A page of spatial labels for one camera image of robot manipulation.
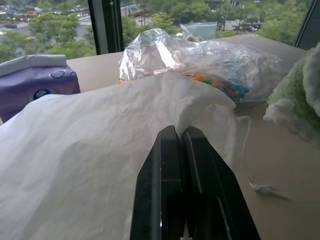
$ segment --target clear plastic bag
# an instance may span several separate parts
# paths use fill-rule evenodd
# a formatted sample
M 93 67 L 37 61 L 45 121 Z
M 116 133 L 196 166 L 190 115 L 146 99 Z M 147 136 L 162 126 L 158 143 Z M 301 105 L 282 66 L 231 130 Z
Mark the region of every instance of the clear plastic bag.
M 193 22 L 180 24 L 180 28 L 184 39 L 192 36 L 205 41 L 216 38 L 217 22 Z
M 119 81 L 159 73 L 183 75 L 221 90 L 234 102 L 267 100 L 281 76 L 281 60 L 274 55 L 228 42 L 190 42 L 162 29 L 141 33 L 124 50 Z

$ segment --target beige table surface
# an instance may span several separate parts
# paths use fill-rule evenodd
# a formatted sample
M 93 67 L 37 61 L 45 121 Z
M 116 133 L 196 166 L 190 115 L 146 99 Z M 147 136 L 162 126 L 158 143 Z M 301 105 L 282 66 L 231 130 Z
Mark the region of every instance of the beige table surface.
M 283 59 L 287 72 L 305 51 L 255 35 L 242 35 L 220 41 L 244 44 Z M 89 91 L 118 81 L 121 53 L 68 60 L 78 75 L 80 88 Z M 252 118 L 243 161 L 235 175 L 262 240 L 318 240 L 320 233 L 320 151 L 285 128 L 263 121 L 266 104 L 237 112 Z M 260 184 L 276 184 L 291 202 L 257 195 L 248 186 L 248 176 Z

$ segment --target green plush toy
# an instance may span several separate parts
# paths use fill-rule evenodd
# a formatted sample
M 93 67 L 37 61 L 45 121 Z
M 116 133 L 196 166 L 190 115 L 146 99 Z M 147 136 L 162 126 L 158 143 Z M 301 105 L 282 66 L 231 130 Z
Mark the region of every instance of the green plush toy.
M 320 149 L 320 44 L 297 62 L 269 97 L 264 120 Z

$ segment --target glass window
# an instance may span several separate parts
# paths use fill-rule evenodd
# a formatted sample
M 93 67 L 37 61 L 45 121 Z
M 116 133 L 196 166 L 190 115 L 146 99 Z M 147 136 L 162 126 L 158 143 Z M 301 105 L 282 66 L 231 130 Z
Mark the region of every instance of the glass window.
M 203 40 L 256 33 L 294 45 L 312 0 L 122 0 L 124 45 L 161 28 Z M 205 26 L 192 23 L 207 23 Z
M 88 1 L 0 0 L 0 63 L 25 54 L 96 55 Z

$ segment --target tissue box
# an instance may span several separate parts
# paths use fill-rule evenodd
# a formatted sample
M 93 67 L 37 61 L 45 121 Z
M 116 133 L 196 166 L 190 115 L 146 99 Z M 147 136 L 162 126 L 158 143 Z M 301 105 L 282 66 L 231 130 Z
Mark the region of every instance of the tissue box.
M 44 95 L 80 93 L 64 55 L 27 55 L 0 64 L 0 118 L 5 123 Z

